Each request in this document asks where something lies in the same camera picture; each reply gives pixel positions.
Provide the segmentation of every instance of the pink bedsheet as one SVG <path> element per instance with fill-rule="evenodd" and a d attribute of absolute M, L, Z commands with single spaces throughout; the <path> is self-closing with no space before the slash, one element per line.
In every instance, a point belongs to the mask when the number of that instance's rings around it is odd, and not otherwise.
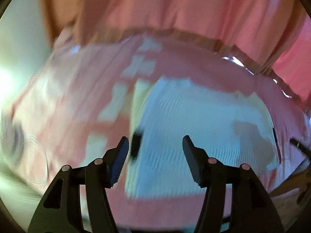
<path fill-rule="evenodd" d="M 304 114 L 272 79 L 253 76 L 210 51 L 170 38 L 139 35 L 120 44 L 87 45 L 77 52 L 79 47 L 71 43 L 68 34 L 61 34 L 46 65 L 11 109 L 13 121 L 21 123 L 28 138 L 14 171 L 40 193 L 61 166 L 81 166 L 114 148 L 121 136 L 128 137 L 133 85 L 138 78 L 156 82 L 163 74 L 190 77 L 199 85 L 223 92 L 256 92 L 270 111 L 281 156 L 275 170 L 260 176 L 268 191 L 278 187 L 304 160 L 289 144 L 291 137 L 310 144 Z M 117 187 L 107 190 L 118 225 L 173 229 L 196 224 L 203 195 L 134 201 L 125 197 L 124 178 L 122 174 Z M 227 215 L 230 198 L 228 192 Z"/>

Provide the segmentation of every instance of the screw head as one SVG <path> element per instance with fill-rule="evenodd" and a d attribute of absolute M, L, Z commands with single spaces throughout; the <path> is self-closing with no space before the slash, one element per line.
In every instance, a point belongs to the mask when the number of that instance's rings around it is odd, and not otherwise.
<path fill-rule="evenodd" d="M 217 159 L 215 159 L 215 158 L 209 158 L 207 161 L 210 164 L 216 164 L 217 163 Z"/>
<path fill-rule="evenodd" d="M 103 160 L 101 158 L 97 158 L 95 161 L 94 161 L 94 164 L 95 165 L 100 165 L 101 163 L 103 163 Z"/>
<path fill-rule="evenodd" d="M 62 167 L 62 171 L 67 172 L 70 169 L 69 165 L 65 165 Z"/>
<path fill-rule="evenodd" d="M 251 169 L 251 167 L 249 166 L 249 164 L 242 164 L 242 169 L 249 170 Z"/>

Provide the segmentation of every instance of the white towel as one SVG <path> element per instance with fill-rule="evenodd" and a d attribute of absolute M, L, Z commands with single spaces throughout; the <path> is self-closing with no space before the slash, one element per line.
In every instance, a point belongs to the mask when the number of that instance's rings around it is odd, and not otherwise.
<path fill-rule="evenodd" d="M 125 191 L 135 199 L 205 192 L 191 176 L 182 149 L 189 135 L 223 164 L 248 163 L 256 174 L 279 164 L 273 123 L 261 99 L 241 92 L 224 93 L 194 85 L 189 79 L 161 78 L 147 92 L 138 82 L 141 111 L 132 111 L 143 132 L 136 160 L 129 160 Z"/>

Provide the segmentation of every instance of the pink curtain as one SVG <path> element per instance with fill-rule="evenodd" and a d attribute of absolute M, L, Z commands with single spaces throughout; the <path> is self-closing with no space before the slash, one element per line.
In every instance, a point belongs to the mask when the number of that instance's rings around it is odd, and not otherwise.
<path fill-rule="evenodd" d="M 295 43 L 306 18 L 299 0 L 41 0 L 41 3 L 51 42 L 67 25 L 74 26 L 76 41 L 83 45 L 91 41 L 118 42 L 146 31 L 173 35 L 224 56 L 235 56 L 253 73 L 270 76 L 275 76 L 273 63 Z M 293 87 L 301 93 L 299 87 Z"/>
<path fill-rule="evenodd" d="M 290 49 L 274 63 L 273 70 L 301 97 L 304 109 L 311 109 L 311 19 Z"/>

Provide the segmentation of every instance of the white wall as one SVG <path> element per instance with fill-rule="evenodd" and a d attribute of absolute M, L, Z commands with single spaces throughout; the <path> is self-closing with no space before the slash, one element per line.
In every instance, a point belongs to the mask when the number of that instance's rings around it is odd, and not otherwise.
<path fill-rule="evenodd" d="M 13 0 L 0 19 L 0 107 L 23 89 L 50 54 L 38 0 Z M 27 231 L 40 196 L 0 162 L 0 197 Z"/>
<path fill-rule="evenodd" d="M 50 54 L 38 0 L 12 0 L 0 19 L 0 106 L 7 106 Z"/>

